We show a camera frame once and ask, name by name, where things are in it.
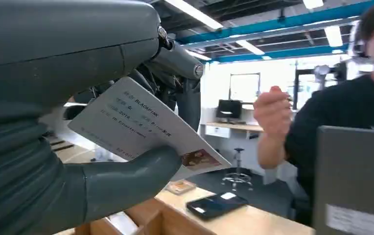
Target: dark hair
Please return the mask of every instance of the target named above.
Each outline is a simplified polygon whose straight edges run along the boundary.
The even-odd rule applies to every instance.
[[[367,43],[374,35],[374,5],[361,16],[359,37]]]

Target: man's hand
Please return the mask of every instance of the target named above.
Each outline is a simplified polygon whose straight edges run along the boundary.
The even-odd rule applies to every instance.
[[[278,86],[262,93],[254,103],[254,118],[270,139],[284,141],[291,125],[291,104],[289,95]]]

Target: white card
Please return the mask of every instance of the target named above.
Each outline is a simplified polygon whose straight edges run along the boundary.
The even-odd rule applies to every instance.
[[[172,180],[231,166],[196,131],[130,77],[118,80],[70,123],[69,128],[130,161],[169,145],[183,158]]]

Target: metal stool base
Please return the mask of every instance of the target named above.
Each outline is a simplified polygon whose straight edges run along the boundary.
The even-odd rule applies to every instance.
[[[250,182],[251,177],[246,174],[239,174],[239,173],[229,173],[222,179],[222,185],[225,185],[224,181],[232,182],[232,190],[236,191],[237,184],[247,183],[250,187],[252,187],[252,183]]]

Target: gray laptop lid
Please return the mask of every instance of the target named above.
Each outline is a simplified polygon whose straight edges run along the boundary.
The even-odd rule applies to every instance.
[[[316,235],[374,235],[374,130],[318,132]]]

